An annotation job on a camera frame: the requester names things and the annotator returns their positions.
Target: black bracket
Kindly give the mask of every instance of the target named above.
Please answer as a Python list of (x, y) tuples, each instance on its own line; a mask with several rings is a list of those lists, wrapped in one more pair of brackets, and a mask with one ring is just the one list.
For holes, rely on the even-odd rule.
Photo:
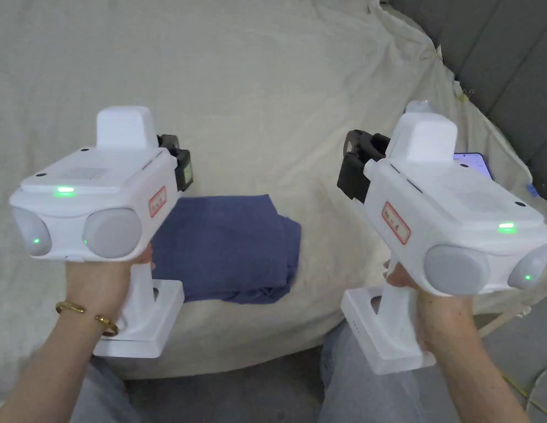
[(193, 183), (193, 167), (191, 166), (191, 153), (189, 150), (179, 147), (176, 135), (158, 135), (160, 147), (167, 148), (170, 154), (176, 158), (175, 180), (177, 190), (185, 191)]
[(365, 202), (369, 188), (369, 180), (364, 175), (365, 164), (369, 160), (384, 159), (390, 141), (384, 135), (371, 135), (359, 129), (348, 132), (337, 185), (350, 199), (357, 198), (362, 203)]

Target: blue object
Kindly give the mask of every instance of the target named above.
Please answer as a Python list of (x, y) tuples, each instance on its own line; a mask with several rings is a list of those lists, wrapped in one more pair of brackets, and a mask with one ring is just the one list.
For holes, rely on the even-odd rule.
[(528, 192), (532, 195), (532, 197), (537, 197), (539, 195), (538, 191), (535, 190), (535, 187), (532, 184), (527, 185), (526, 188), (528, 188)]
[(270, 304), (291, 289), (300, 242), (269, 195), (183, 197), (152, 239), (152, 275), (182, 281), (186, 302)]

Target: left hand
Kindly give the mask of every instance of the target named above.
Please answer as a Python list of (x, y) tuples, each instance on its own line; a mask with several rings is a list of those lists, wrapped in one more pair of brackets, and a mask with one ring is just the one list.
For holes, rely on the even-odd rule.
[(66, 262), (66, 301), (116, 322), (127, 299), (131, 266), (151, 262), (151, 244), (127, 262)]

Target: red label sticker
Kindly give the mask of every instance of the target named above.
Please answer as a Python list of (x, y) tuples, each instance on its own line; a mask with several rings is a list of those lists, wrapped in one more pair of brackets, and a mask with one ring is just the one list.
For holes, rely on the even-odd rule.
[(150, 217), (156, 216), (156, 213), (163, 207), (165, 202), (167, 202), (167, 194), (165, 193), (165, 187), (162, 187), (150, 200)]
[(393, 230), (397, 238), (405, 245), (410, 238), (410, 228), (405, 221), (400, 218), (397, 211), (393, 209), (390, 203), (385, 203), (381, 215), (387, 222), (387, 225), (389, 225), (389, 228)]

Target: device grip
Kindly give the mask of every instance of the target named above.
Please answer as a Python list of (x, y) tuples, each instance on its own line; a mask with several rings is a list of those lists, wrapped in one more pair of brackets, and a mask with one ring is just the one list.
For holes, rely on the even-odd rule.
[[(397, 262), (397, 257), (392, 254), (388, 274), (393, 272)], [(389, 284), (383, 287), (377, 314), (383, 329), (397, 344), (416, 343), (417, 298), (418, 292), (413, 288), (397, 288)]]
[(131, 284), (123, 313), (117, 322), (118, 328), (128, 333), (140, 328), (144, 322), (142, 316), (149, 316), (155, 307), (154, 282), (151, 263), (131, 266)]

